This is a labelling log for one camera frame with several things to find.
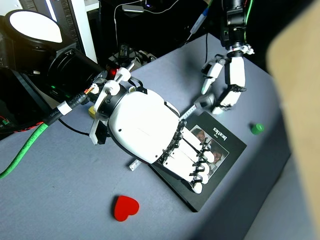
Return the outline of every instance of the heart-shaped object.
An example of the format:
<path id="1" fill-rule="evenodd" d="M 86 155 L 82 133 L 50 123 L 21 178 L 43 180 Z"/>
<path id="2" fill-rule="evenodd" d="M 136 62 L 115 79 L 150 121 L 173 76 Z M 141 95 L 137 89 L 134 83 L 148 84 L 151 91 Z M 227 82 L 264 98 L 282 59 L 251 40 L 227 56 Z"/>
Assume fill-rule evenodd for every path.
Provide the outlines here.
<path id="1" fill-rule="evenodd" d="M 119 222 L 125 221 L 129 215 L 135 215 L 139 210 L 139 203 L 128 196 L 119 196 L 115 203 L 114 217 Z"/>

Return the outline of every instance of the photo on book cover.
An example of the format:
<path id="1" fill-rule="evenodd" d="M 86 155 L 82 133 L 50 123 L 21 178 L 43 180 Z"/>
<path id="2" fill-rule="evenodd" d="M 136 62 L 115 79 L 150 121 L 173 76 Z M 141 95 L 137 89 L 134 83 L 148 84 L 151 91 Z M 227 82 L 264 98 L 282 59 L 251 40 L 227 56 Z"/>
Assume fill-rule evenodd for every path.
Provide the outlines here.
<path id="1" fill-rule="evenodd" d="M 226 150 L 216 140 L 214 140 L 208 133 L 206 133 L 198 125 L 195 125 L 191 129 L 191 133 L 195 135 L 200 140 L 201 143 L 203 143 L 206 138 L 207 138 L 206 142 L 209 142 L 210 151 L 214 156 L 214 162 L 212 163 L 207 162 L 210 168 L 210 171 L 208 173 L 208 178 L 210 179 L 214 175 L 216 170 L 219 168 L 219 166 L 223 163 L 223 161 L 227 158 L 227 156 L 229 155 L 229 151 Z"/>

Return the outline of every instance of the white cable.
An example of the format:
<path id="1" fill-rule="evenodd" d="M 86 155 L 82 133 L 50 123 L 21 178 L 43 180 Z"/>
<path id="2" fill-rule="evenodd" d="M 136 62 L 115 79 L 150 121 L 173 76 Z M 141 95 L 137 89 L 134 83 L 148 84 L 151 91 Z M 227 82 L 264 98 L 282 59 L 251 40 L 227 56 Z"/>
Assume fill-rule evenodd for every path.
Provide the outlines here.
<path id="1" fill-rule="evenodd" d="M 161 12 L 153 12 L 153 11 L 149 11 L 149 10 L 144 10 L 144 11 L 145 11 L 145 12 L 148 12 L 148 13 L 151 13 L 151 14 L 163 14 L 164 12 L 170 10 L 178 1 L 179 1 L 179 0 L 176 0 L 176 1 L 174 2 L 174 4 L 172 4 L 171 7 L 169 7 L 169 8 L 166 9 L 166 10 L 163 10 L 163 11 L 161 11 Z"/>
<path id="2" fill-rule="evenodd" d="M 138 0 L 138 1 L 133 1 L 133 2 L 128 2 L 128 3 L 123 3 L 123 4 L 119 4 L 118 6 L 115 7 L 114 9 L 114 14 L 113 14 L 113 20 L 114 20 L 114 27 L 115 27 L 115 40 L 116 40 L 116 47 L 118 47 L 118 35 L 117 35 L 117 22 L 116 22 L 116 11 L 117 8 L 122 6 L 122 5 L 127 5 L 127 4 L 135 4 L 138 2 L 142 2 L 143 0 Z"/>

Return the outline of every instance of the green cap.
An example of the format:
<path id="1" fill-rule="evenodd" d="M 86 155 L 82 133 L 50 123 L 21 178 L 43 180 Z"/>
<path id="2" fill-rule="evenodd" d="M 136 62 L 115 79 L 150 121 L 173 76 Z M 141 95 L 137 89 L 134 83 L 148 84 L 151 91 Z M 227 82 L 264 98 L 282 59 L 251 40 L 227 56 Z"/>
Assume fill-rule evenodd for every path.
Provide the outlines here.
<path id="1" fill-rule="evenodd" d="M 254 135 L 258 135 L 258 134 L 262 133 L 264 130 L 265 130 L 265 126 L 261 123 L 257 123 L 255 125 L 253 125 L 251 128 L 251 132 Z"/>

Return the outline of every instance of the robotic hand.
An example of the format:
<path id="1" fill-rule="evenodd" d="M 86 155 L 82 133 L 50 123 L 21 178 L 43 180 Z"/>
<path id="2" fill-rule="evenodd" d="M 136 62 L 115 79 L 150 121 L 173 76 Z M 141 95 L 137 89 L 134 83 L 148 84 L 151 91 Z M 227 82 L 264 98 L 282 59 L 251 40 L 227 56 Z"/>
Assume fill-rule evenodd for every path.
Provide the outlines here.
<path id="1" fill-rule="evenodd" d="M 74 47 L 59 25 L 42 14 L 16 10 L 0 17 L 0 67 L 40 75 L 45 84 L 37 86 L 57 100 L 66 91 L 88 94 L 96 111 L 90 131 L 94 144 L 111 137 L 134 158 L 157 162 L 200 194 L 208 182 L 207 162 L 215 160 L 209 142 L 201 143 L 169 102 L 140 81 L 136 86 L 130 74 L 133 65 L 121 67 L 114 80 L 106 80 L 105 71 Z M 70 78 L 77 79 L 73 88 L 65 85 Z M 122 82 L 134 87 L 126 89 Z M 53 83 L 55 94 L 50 89 Z M 55 114 L 71 110 L 64 101 Z"/>
<path id="2" fill-rule="evenodd" d="M 205 94 L 218 78 L 224 66 L 227 67 L 225 83 L 228 85 L 213 108 L 213 114 L 221 114 L 235 105 L 242 92 L 246 91 L 244 54 L 254 54 L 246 44 L 247 16 L 243 0 L 224 0 L 225 15 L 222 18 L 221 44 L 226 48 L 226 55 L 217 54 L 202 68 L 206 74 L 201 93 Z"/>

